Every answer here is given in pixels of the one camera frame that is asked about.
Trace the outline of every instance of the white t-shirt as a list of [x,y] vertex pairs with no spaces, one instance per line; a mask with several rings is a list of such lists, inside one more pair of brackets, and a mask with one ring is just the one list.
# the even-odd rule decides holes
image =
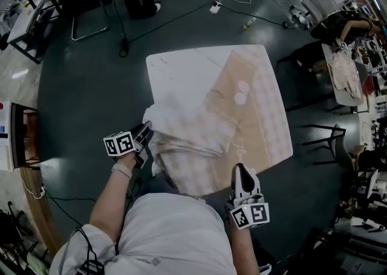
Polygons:
[[[103,231],[89,224],[83,230],[106,275],[236,274],[221,218],[205,202],[188,196],[153,193],[139,198],[126,215],[118,255]],[[59,274],[65,247],[55,256],[50,275],[75,275],[86,260],[88,246],[77,232]]]

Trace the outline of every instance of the wristband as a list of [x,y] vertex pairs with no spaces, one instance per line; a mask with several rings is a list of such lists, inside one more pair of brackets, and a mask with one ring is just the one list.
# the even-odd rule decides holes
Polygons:
[[118,164],[116,163],[115,165],[113,165],[112,169],[113,170],[116,170],[116,171],[119,171],[121,172],[122,174],[124,174],[126,177],[129,178],[129,180],[131,179],[132,177],[132,171],[130,169],[128,169],[126,166],[122,165],[122,164]]

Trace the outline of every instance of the dark floor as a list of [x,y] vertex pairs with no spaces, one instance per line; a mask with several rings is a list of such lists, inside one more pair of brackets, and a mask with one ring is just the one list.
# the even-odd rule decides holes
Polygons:
[[[206,3],[207,0],[162,0],[161,11],[145,21],[130,21],[123,0],[117,0],[129,39]],[[287,12],[269,0],[245,5],[224,1],[229,7],[261,15],[282,23]],[[49,195],[97,198],[109,177],[112,160],[106,156],[102,138],[131,129],[153,104],[145,58],[150,54],[193,47],[234,44],[263,44],[275,69],[285,107],[320,94],[317,82],[293,63],[276,65],[278,59],[311,42],[305,30],[284,30],[266,21],[256,21],[223,8],[209,13],[209,6],[187,15],[131,44],[127,58],[119,58],[120,24],[114,7],[108,7],[111,29],[75,43],[71,24],[65,22],[45,56],[39,89],[41,158]],[[79,28],[95,26],[101,19],[94,10],[84,14]],[[253,231],[254,237],[283,264],[297,252],[312,227],[330,228],[337,202],[342,169],[337,165],[312,166],[330,160],[327,150],[310,152],[300,143],[319,137],[317,129],[300,125],[316,123],[347,128],[348,148],[359,143],[357,116],[339,116],[325,109],[324,102],[288,113],[294,155],[259,174],[265,199],[270,204],[271,222]],[[61,206],[81,223],[87,223],[93,204],[62,201]],[[60,233],[66,238],[76,224],[51,202]]]

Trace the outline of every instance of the beige cloth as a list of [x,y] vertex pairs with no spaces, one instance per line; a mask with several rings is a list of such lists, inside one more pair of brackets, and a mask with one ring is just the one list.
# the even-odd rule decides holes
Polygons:
[[356,99],[363,97],[362,90],[359,87],[359,73],[350,53],[340,51],[333,54],[333,67],[330,70],[337,90],[345,89]]
[[181,193],[206,195],[230,186],[232,168],[258,173],[293,154],[281,94],[266,50],[232,51],[202,106],[187,111],[173,96],[143,121],[156,131],[149,148]]

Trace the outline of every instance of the white cloth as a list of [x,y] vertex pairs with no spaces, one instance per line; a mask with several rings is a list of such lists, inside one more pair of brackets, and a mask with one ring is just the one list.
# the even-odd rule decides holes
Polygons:
[[155,131],[149,144],[151,151],[157,143],[158,153],[189,150],[206,157],[225,154],[236,128],[235,123],[207,112],[202,106],[185,108],[172,93],[146,109],[143,123],[147,121],[152,122],[152,130]]
[[192,107],[190,101],[179,91],[166,93],[143,117],[155,132],[149,142],[155,164],[181,193],[208,195],[230,186],[238,162],[260,173],[293,154],[281,93],[263,46],[232,50],[201,104]]
[[[92,225],[83,230],[106,275],[236,274],[221,218],[205,202],[188,196],[153,193],[139,198],[126,215],[119,255],[104,232]],[[65,247],[55,256],[50,275],[75,275],[86,260],[88,247],[78,232],[59,274]]]
[[331,68],[333,83],[337,90],[345,89],[352,97],[363,97],[360,89],[359,73],[349,53],[340,51],[333,54],[333,67]]

